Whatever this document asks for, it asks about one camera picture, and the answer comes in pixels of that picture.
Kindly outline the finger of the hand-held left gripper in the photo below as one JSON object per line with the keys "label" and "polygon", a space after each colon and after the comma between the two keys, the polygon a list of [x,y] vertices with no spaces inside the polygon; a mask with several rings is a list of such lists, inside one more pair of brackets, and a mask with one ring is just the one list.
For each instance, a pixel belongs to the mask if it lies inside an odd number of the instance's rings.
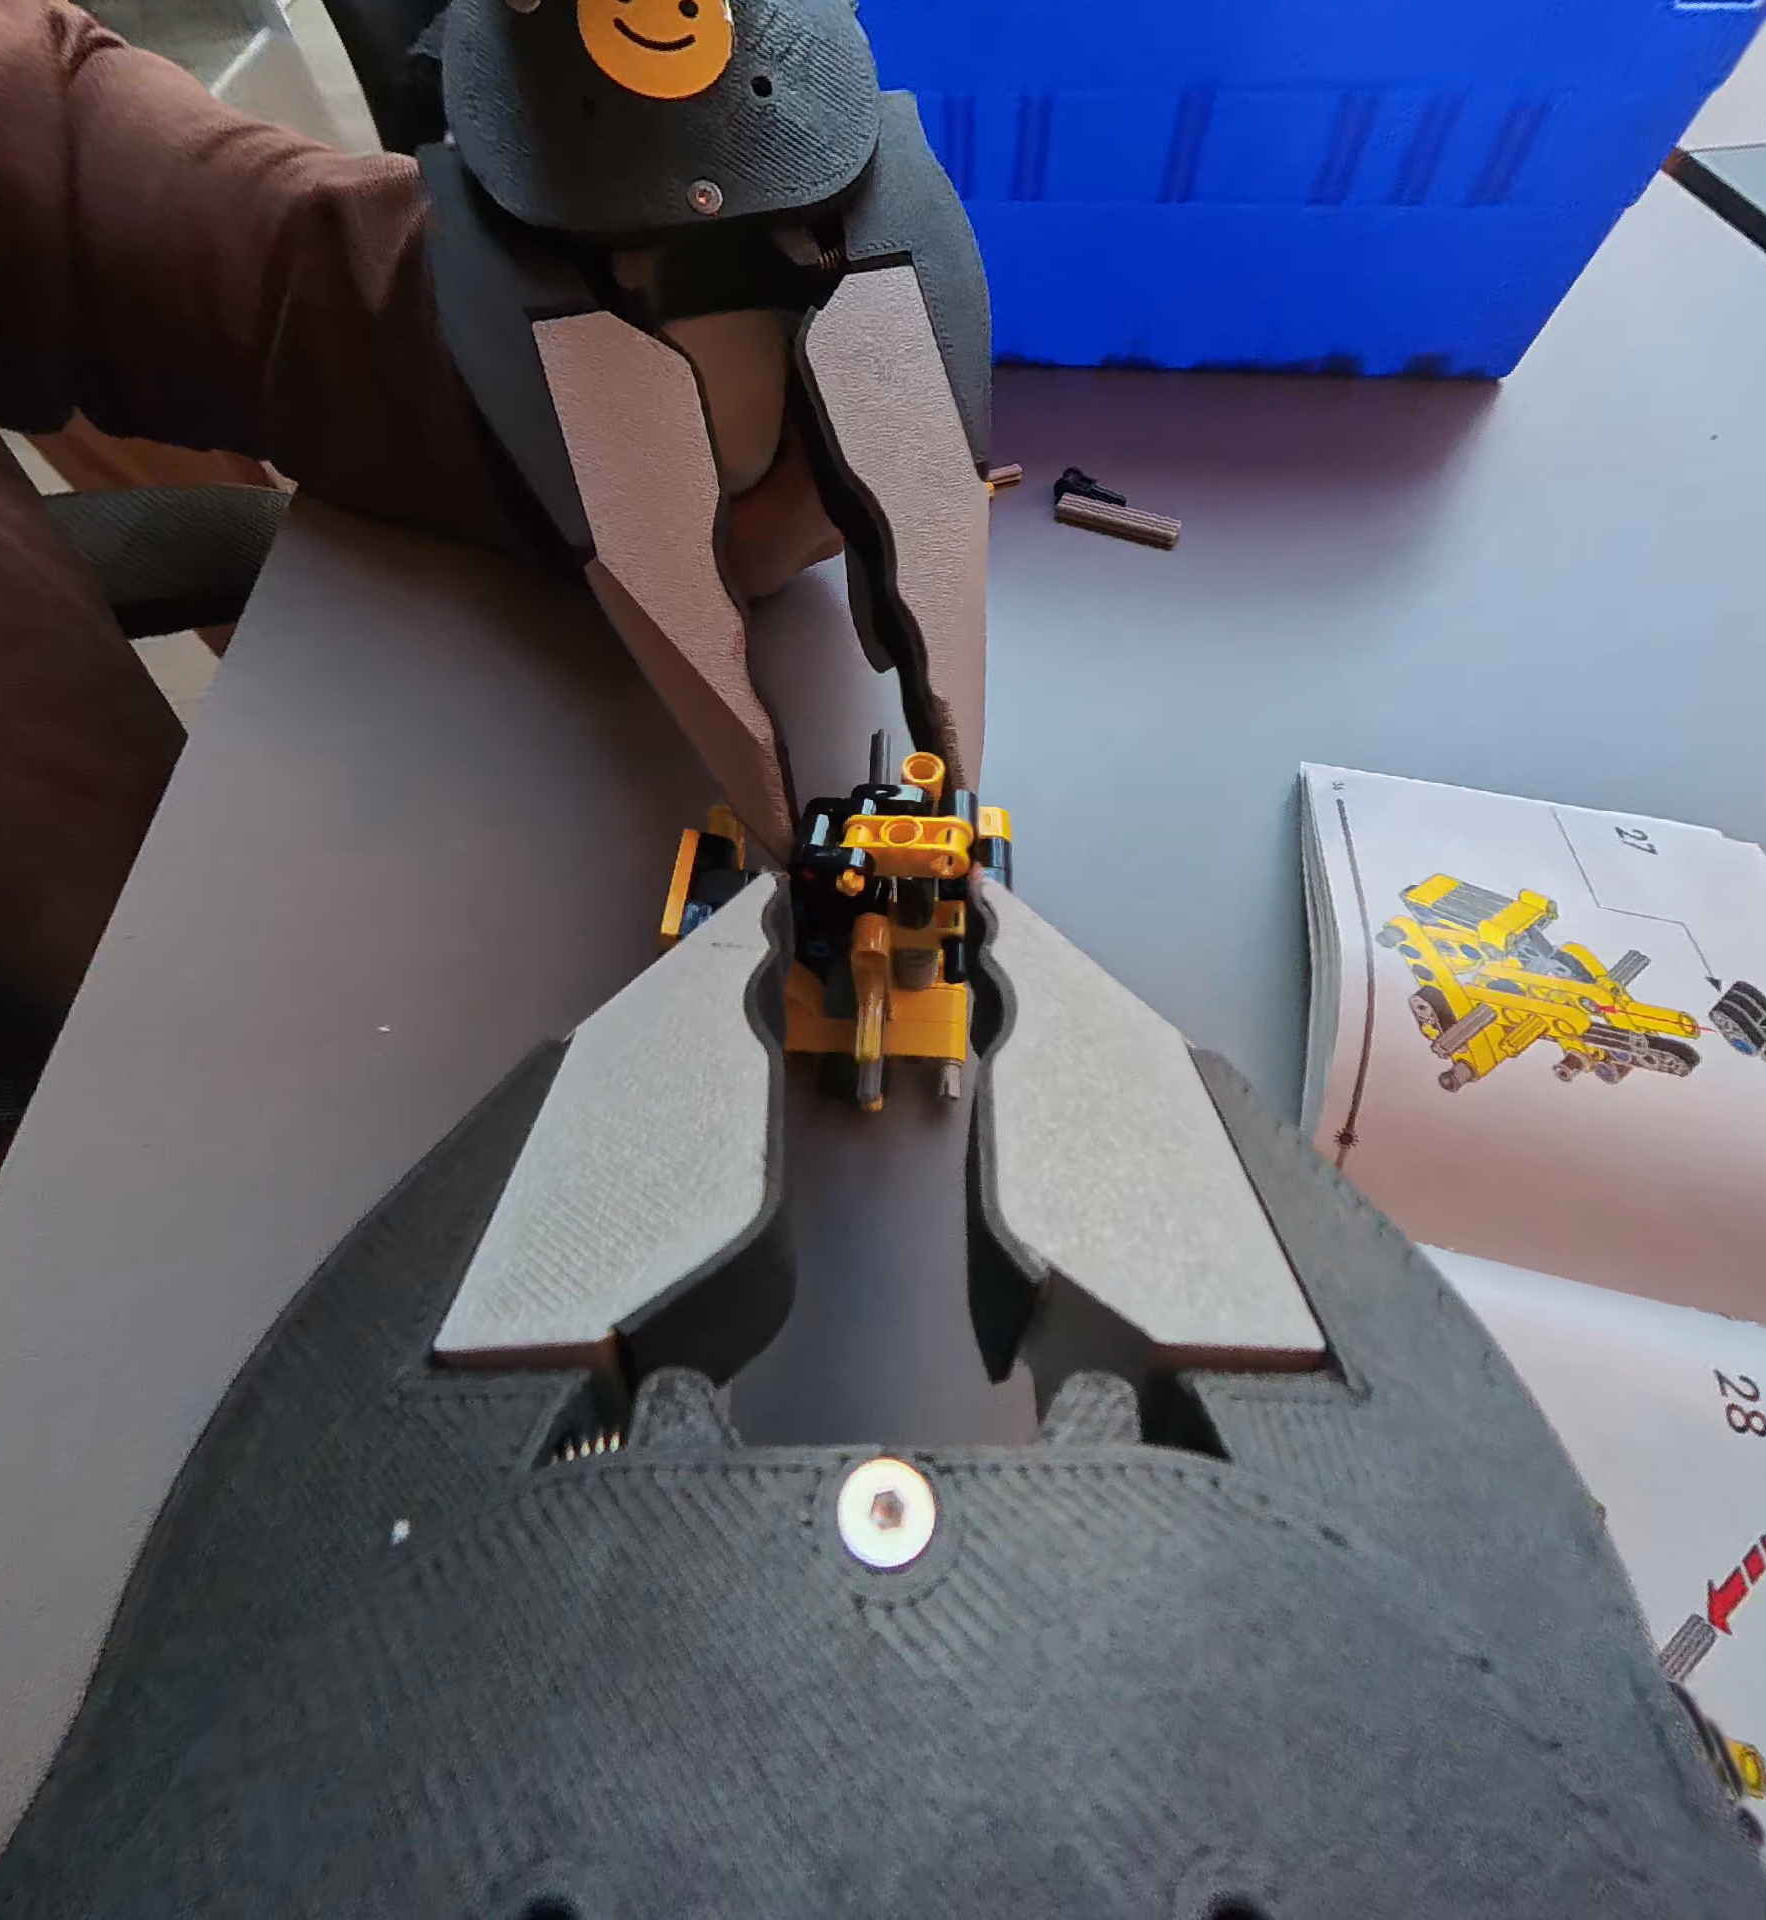
{"label": "finger of the hand-held left gripper", "polygon": [[977,789],[992,493],[910,265],[848,275],[796,348],[820,491],[856,563],[852,619],[896,670],[911,742]]}
{"label": "finger of the hand-held left gripper", "polygon": [[793,798],[721,569],[722,481],[691,357],[606,309],[532,326],[588,519],[588,584],[634,659],[771,853]]}

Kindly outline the person's left forearm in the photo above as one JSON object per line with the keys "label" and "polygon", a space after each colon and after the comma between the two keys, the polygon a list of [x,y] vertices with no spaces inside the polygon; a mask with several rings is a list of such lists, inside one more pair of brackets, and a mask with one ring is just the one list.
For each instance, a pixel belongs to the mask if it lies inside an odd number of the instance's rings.
{"label": "person's left forearm", "polygon": [[70,5],[0,5],[0,425],[267,461],[519,553],[443,339],[414,161],[242,115]]}

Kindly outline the brown lego axle piece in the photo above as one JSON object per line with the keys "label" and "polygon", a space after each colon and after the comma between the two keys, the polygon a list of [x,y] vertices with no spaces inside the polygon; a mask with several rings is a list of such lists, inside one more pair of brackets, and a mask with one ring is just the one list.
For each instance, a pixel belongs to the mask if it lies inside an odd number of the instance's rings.
{"label": "brown lego axle piece", "polygon": [[1098,498],[1086,493],[1064,493],[1056,500],[1056,521],[1107,538],[1173,551],[1182,532],[1180,519],[1135,509],[1127,503]]}

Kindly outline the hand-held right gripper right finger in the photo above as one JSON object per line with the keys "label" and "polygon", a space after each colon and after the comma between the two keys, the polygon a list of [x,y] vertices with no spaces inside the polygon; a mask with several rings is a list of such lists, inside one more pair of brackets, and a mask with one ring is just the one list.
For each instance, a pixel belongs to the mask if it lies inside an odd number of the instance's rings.
{"label": "hand-held right gripper right finger", "polygon": [[1302,1370],[1326,1333],[1182,1034],[982,884],[966,1298],[990,1374]]}

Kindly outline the yellow black lego model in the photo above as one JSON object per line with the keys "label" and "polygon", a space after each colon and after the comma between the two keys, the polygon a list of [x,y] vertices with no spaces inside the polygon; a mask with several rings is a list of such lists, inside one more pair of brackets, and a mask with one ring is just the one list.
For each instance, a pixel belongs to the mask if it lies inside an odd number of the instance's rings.
{"label": "yellow black lego model", "polygon": [[783,1048],[844,1068],[856,1105],[886,1105],[896,1063],[927,1063],[937,1095],[964,1090],[977,876],[1010,878],[1012,828],[940,754],[894,756],[874,732],[865,781],[806,804],[786,864],[793,958]]}

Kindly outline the blue plastic bin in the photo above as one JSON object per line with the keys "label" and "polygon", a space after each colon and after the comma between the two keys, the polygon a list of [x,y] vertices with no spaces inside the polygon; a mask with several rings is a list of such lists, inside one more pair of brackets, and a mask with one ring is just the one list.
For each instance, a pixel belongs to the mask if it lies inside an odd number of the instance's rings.
{"label": "blue plastic bin", "polygon": [[1500,379],[1760,3],[865,3],[997,360]]}

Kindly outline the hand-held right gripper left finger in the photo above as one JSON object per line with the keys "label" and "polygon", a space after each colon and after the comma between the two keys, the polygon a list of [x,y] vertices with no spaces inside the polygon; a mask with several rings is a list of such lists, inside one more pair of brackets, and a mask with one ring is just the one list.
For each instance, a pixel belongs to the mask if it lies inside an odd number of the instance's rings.
{"label": "hand-held right gripper left finger", "polygon": [[571,1037],[433,1350],[729,1386],[796,1298],[773,1007],[790,898],[753,878]]}

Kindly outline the person's brown clothed torso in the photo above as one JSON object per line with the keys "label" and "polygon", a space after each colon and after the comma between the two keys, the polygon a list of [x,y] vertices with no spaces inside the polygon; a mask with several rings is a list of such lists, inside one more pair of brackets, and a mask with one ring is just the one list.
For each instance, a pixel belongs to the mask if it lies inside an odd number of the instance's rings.
{"label": "person's brown clothed torso", "polygon": [[70,1014],[184,730],[0,435],[0,1071]]}

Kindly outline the lego instruction booklet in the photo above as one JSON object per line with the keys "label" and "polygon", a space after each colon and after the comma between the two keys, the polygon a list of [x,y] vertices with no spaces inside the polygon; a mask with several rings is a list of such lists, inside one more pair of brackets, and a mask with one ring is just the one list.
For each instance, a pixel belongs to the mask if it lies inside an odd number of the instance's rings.
{"label": "lego instruction booklet", "polygon": [[1302,767],[1302,1120],[1497,1335],[1766,1833],[1766,855]]}

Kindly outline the person's left hand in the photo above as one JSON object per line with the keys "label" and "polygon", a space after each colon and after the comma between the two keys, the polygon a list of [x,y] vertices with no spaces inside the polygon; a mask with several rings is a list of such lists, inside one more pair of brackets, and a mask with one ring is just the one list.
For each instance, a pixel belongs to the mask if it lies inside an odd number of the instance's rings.
{"label": "person's left hand", "polygon": [[766,475],[729,505],[726,584],[745,603],[766,599],[842,551],[844,534],[825,511],[800,434],[787,425]]}

